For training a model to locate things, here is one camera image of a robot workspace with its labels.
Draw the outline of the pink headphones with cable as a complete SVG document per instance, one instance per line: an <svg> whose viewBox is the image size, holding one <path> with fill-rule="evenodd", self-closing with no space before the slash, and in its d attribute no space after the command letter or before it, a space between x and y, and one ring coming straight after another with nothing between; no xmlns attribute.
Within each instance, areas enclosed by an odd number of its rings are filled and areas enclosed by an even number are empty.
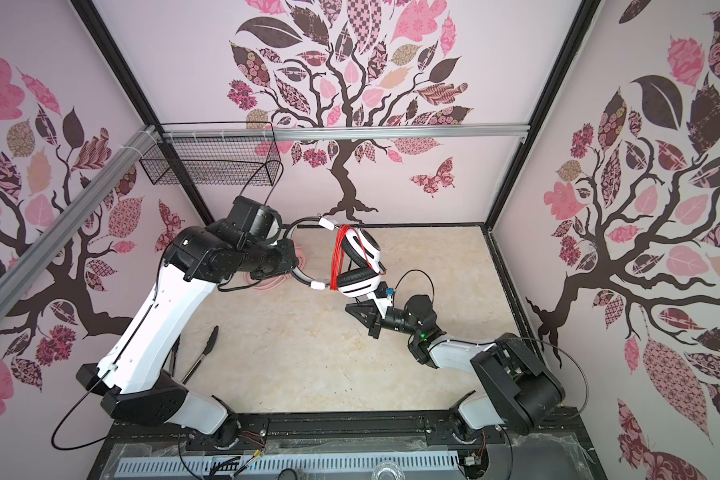
<svg viewBox="0 0 720 480"><path fill-rule="evenodd" d="M304 250L300 246L296 245L295 253L296 253L296 258L298 259L298 266L305 267L306 266L306 255L304 253ZM257 279L254 279L250 273L245 273L244 281L247 286L252 287L256 291L266 292L266 291L271 291L271 290L276 289L278 286L285 283L290 277L291 277L291 274L286 273L286 274L278 275L278 276L271 277L271 278L257 280Z"/></svg>

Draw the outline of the white black headphones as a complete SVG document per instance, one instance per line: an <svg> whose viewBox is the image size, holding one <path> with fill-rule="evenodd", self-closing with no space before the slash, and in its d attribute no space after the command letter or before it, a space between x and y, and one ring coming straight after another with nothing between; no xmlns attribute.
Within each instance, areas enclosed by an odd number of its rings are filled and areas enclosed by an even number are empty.
<svg viewBox="0 0 720 480"><path fill-rule="evenodd" d="M291 240L296 228L304 223L317 224L336 234L331 275L328 280L318 280L307 275L298 264L291 275L313 290L337 291L348 298L370 300L368 295L379 287L386 275L381 247L373 236L360 227L338 224L329 217L320 216L296 220L285 230L283 240Z"/></svg>

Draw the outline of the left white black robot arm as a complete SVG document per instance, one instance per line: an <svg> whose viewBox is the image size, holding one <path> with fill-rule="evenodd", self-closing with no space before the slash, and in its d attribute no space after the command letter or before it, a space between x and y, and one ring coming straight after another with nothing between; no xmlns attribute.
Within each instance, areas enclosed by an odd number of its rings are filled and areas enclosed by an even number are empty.
<svg viewBox="0 0 720 480"><path fill-rule="evenodd" d="M289 274L298 264L292 241L280 237L271 207L237 197L228 216L183 229L165 248L155 285L125 333L97 363L83 365L78 382L101 396L109 416L140 426L175 424L233 446L238 415L223 401L191 391L164 364L188 321L217 288L247 272L257 280Z"/></svg>

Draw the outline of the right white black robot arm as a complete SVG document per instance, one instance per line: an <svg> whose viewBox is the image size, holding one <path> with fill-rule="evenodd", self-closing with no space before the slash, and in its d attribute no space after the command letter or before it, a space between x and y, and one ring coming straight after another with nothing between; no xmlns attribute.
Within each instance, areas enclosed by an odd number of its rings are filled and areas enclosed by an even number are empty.
<svg viewBox="0 0 720 480"><path fill-rule="evenodd" d="M438 325L427 295L411 297L402 309L384 298L348 303L345 311L373 338L383 330L407 335L408 351L421 365L476 375L482 390L466 394L449 409L449 428L462 442L471 442L487 427L526 435L565 399L561 382L523 338L506 333L475 342L449 335Z"/></svg>

